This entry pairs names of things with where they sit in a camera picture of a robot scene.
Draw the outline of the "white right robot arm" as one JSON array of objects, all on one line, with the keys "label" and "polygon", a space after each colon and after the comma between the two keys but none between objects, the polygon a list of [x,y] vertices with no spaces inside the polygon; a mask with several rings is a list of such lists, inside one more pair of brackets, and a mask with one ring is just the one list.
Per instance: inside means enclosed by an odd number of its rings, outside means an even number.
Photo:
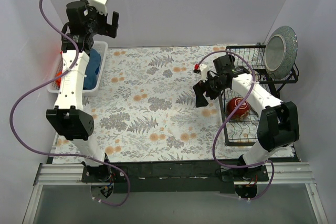
[{"label": "white right robot arm", "polygon": [[248,181],[275,152],[299,139],[298,110],[293,102],[283,102],[264,89],[257,82],[250,65],[235,66],[237,56],[235,53],[223,51],[223,56],[213,61],[215,72],[211,72],[203,62],[197,63],[194,72],[201,76],[201,80],[193,86],[193,90],[198,108],[208,106],[208,99],[216,99],[226,89],[231,89],[242,97],[223,122],[224,125],[244,104],[258,114],[256,143],[240,156],[237,165],[219,163],[234,176]]}]

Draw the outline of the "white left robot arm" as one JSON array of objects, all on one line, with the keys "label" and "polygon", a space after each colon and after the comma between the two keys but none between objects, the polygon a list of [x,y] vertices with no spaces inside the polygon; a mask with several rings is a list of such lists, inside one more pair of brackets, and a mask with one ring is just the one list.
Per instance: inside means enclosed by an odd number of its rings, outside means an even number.
[{"label": "white left robot arm", "polygon": [[89,63],[93,37],[96,34],[116,37],[119,14],[114,12],[112,24],[107,23],[106,0],[80,0],[66,6],[68,22],[62,33],[62,72],[58,97],[46,118],[56,132],[71,141],[84,156],[84,167],[90,176],[100,182],[111,178],[112,170],[106,165],[107,155],[99,148],[93,134],[94,119],[83,110],[82,92]]}]

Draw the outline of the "orange t shirt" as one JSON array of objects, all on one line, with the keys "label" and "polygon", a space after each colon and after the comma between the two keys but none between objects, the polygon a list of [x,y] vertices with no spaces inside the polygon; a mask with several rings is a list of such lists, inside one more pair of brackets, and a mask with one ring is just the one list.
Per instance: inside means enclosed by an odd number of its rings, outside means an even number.
[{"label": "orange t shirt", "polygon": [[59,88],[60,87],[60,84],[61,84],[61,74],[62,74],[62,71],[58,71],[57,74],[56,74],[56,77],[57,79],[55,80],[55,85]]}]

